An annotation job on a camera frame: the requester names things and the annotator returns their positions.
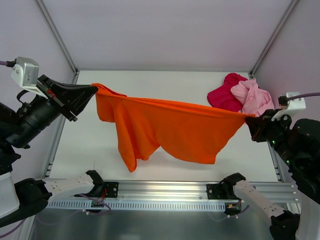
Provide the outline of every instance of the cable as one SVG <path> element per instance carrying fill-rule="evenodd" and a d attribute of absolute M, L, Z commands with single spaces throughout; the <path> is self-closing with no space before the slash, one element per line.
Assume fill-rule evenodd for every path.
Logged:
<path fill-rule="evenodd" d="M 6 236 L 9 236 L 10 234 L 12 234 L 14 231 L 16 231 L 18 228 L 20 228 L 20 226 L 25 222 L 26 219 L 23 219 L 21 222 L 19 222 L 19 224 L 12 230 L 8 231 L 7 233 L 3 234 L 0 236 L 0 239 L 5 238 Z"/>
<path fill-rule="evenodd" d="M 45 226 L 54 226 L 54 225 L 58 225 L 58 224 L 61 224 L 61 223 L 64 223 L 65 221 L 67 221 L 69 218 L 71 218 L 73 215 L 77 214 L 77 213 L 80 213 L 80 212 L 83 212 L 83 210 L 77 210 L 75 212 L 73 212 L 72 214 L 70 214 L 69 216 L 67 216 L 65 219 L 61 220 L 61 221 L 58 221 L 58 222 L 53 222 L 53 223 L 46 223 L 44 221 L 42 221 L 39 216 L 35 216 L 35 219 L 42 225 L 45 225 Z"/>
<path fill-rule="evenodd" d="M 315 97 L 315 96 L 320 96 L 320 92 L 312 92 L 312 93 L 300 94 L 297 96 L 291 96 L 291 97 L 288 97 L 286 100 L 290 101 L 294 99 L 308 98 L 308 97 Z"/>
<path fill-rule="evenodd" d="M 79 196 L 81 196 L 83 198 L 86 198 L 86 199 L 89 199 L 89 200 L 92 200 L 92 201 L 95 201 L 96 203 L 102 204 L 103 206 L 105 206 L 105 207 L 107 207 L 109 209 L 109 211 L 107 211 L 107 212 L 99 212 L 99 213 L 86 211 L 87 215 L 107 215 L 107 214 L 109 214 L 111 212 L 111 207 L 109 207 L 109 205 L 106 204 L 105 202 L 96 200 L 96 199 L 94 199 L 92 197 L 89 197 L 89 196 L 86 196 L 83 193 L 79 194 Z"/>

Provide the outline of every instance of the metal surface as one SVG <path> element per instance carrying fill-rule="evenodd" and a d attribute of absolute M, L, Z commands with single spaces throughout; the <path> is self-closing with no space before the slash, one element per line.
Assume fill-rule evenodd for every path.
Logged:
<path fill-rule="evenodd" d="M 258 60 L 254 64 L 254 66 L 253 66 L 253 68 L 252 68 L 252 70 L 250 72 L 251 75 L 254 76 L 256 74 L 256 72 L 258 71 L 261 63 L 263 62 L 263 60 L 267 56 L 267 54 L 270 51 L 271 47 L 273 46 L 275 40 L 277 39 L 279 33 L 283 29 L 284 25 L 288 21 L 289 17 L 293 13 L 294 9 L 296 8 L 296 6 L 298 5 L 299 2 L 300 2 L 300 0 L 292 0 L 291 3 L 289 4 L 289 6 L 287 7 L 287 9 L 284 11 L 284 14 L 282 15 L 282 17 L 281 17 L 279 23 L 277 24 L 275 30 L 271 34 L 271 37 L 269 38 L 269 40 L 268 40 L 266 46 L 264 47 L 261 55 L 259 56 Z"/>
<path fill-rule="evenodd" d="M 68 49 L 67 49 L 64 41 L 62 40 L 62 38 L 57 30 L 57 27 L 56 27 L 55 23 L 53 22 L 44 2 L 42 0 L 34 0 L 34 1 L 35 1 L 36 5 L 38 6 L 38 8 L 39 8 L 45 22 L 47 23 L 51 33 L 53 34 L 59 48 L 61 49 L 65 60 L 67 61 L 68 65 L 70 66 L 73 73 L 76 75 L 78 72 L 77 67 L 76 67 L 74 61 L 72 60 L 72 58 L 68 52 Z"/>
<path fill-rule="evenodd" d="M 73 79 L 72 79 L 72 84 L 76 84 L 77 83 L 77 80 L 78 80 L 78 76 L 79 76 L 79 73 L 77 72 L 77 74 L 74 75 Z M 50 171 L 51 171 L 51 168 L 52 168 L 52 165 L 54 164 L 54 159 L 55 159 L 55 155 L 56 155 L 56 152 L 57 152 L 57 149 L 58 149 L 58 145 L 59 145 L 59 141 L 60 141 L 60 138 L 61 138 L 61 134 L 62 134 L 62 131 L 64 129 L 64 125 L 65 125 L 65 121 L 66 121 L 66 118 L 61 115 L 58 117 L 58 124 L 57 124 L 57 127 L 56 127 L 56 130 L 54 132 L 54 135 L 53 135 L 53 140 L 52 140 L 52 143 L 51 143 L 51 147 L 50 147 L 50 150 L 49 150 L 49 153 L 47 155 L 47 158 L 46 158 L 46 166 L 45 166 L 45 169 L 44 169 L 44 173 L 43 173 L 43 178 L 48 178 L 50 176 Z"/>
<path fill-rule="evenodd" d="M 45 223 L 65 220 L 74 210 L 45 209 Z M 227 219 L 221 212 L 121 211 L 103 216 L 80 212 L 61 224 L 34 221 L 29 240 L 272 240 L 268 226 L 252 210 Z"/>

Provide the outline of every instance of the magenta cloth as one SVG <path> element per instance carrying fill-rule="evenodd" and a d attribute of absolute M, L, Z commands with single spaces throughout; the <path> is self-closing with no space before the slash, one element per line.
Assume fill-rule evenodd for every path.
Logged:
<path fill-rule="evenodd" d="M 242 104 L 231 93 L 230 89 L 236 86 L 240 81 L 246 81 L 245 77 L 229 73 L 225 78 L 223 85 L 211 91 L 207 95 L 208 102 L 212 107 L 218 109 L 229 110 L 232 112 L 239 112 L 242 109 Z"/>
<path fill-rule="evenodd" d="M 260 89 L 255 78 L 240 81 L 230 91 L 243 105 L 242 112 L 245 114 L 255 114 L 258 117 L 267 109 L 275 109 L 269 92 Z"/>

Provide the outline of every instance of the orange cloth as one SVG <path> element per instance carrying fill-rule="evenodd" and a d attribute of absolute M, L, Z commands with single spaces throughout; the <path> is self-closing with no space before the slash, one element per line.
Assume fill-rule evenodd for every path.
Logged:
<path fill-rule="evenodd" d="M 101 121 L 115 123 L 119 153 L 129 169 L 137 159 L 147 160 L 160 146 L 173 157 L 214 164 L 216 155 L 250 114 L 211 106 L 128 97 L 106 86 L 95 94 Z"/>

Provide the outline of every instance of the white tabletop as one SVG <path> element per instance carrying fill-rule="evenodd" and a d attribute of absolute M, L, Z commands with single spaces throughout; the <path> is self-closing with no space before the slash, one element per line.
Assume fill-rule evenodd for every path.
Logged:
<path fill-rule="evenodd" d="M 101 83 L 130 97 L 156 98 L 209 106 L 208 92 L 228 72 L 81 71 L 77 84 Z M 248 78 L 247 73 L 239 73 Z M 251 141 L 243 125 L 218 153 L 213 165 L 176 159 L 159 148 L 129 172 L 118 152 L 114 123 L 99 120 L 93 97 L 78 121 L 66 121 L 50 178 L 71 178 L 96 170 L 105 180 L 220 181 L 239 172 L 251 182 L 277 182 L 268 145 Z"/>

